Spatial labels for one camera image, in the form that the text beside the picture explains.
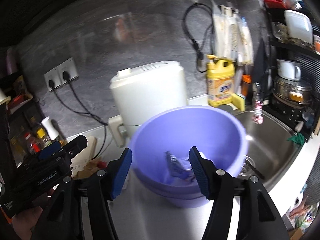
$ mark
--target blue gripper pad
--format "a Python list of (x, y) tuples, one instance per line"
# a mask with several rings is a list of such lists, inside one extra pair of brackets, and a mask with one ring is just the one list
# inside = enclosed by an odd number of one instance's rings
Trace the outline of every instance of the blue gripper pad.
[(212, 161), (203, 159), (195, 146), (189, 151), (189, 160), (202, 195), (209, 199), (211, 194), (210, 181), (216, 167)]
[(120, 195), (125, 178), (129, 172), (132, 162), (132, 151), (125, 148), (118, 160), (111, 161), (106, 167), (109, 176), (112, 177), (110, 197), (115, 199)]
[(53, 142), (46, 148), (44, 148), (41, 152), (39, 152), (38, 160), (45, 160), (50, 157), (52, 154), (58, 152), (61, 149), (61, 143), (58, 141)]

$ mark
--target purple bucket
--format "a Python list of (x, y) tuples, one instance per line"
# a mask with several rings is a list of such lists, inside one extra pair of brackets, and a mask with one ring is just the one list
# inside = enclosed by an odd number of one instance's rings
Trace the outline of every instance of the purple bucket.
[(158, 114), (146, 121), (130, 142), (132, 167), (139, 180), (151, 191), (183, 208), (207, 203), (198, 184), (166, 184), (169, 173), (165, 152), (188, 158), (196, 146), (218, 169), (236, 177), (248, 151), (246, 132), (231, 114), (209, 106), (183, 106)]

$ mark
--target glass cup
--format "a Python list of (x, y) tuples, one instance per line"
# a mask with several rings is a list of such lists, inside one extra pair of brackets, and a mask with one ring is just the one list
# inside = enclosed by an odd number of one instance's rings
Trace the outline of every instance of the glass cup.
[(280, 42), (288, 42), (286, 25), (279, 22), (272, 22), (272, 33)]

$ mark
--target item inside bucket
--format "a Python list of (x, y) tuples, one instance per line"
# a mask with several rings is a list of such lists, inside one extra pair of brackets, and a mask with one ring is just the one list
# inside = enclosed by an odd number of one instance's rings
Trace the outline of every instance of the item inside bucket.
[(168, 169), (164, 172), (164, 184), (171, 186), (188, 186), (197, 184), (189, 158), (179, 159), (169, 151), (165, 152)]

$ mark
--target electrical outlet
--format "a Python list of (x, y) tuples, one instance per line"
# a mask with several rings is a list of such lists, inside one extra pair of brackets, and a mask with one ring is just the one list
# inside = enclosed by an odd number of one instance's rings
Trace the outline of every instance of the electrical outlet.
[(52, 70), (48, 71), (46, 74), (44, 74), (44, 80), (45, 84), (47, 85), (47, 88), (49, 91), (52, 90), (51, 87), (49, 87), (49, 80), (52, 79), (54, 82), (54, 88), (57, 88), (62, 85), (58, 69), (55, 67)]
[(76, 64), (73, 58), (67, 59), (65, 62), (61, 63), (59, 66), (57, 66), (59, 76), (61, 79), (62, 84), (67, 83), (62, 76), (63, 71), (67, 71), (70, 75), (70, 80), (73, 80), (74, 78), (78, 77), (78, 72), (76, 69)]

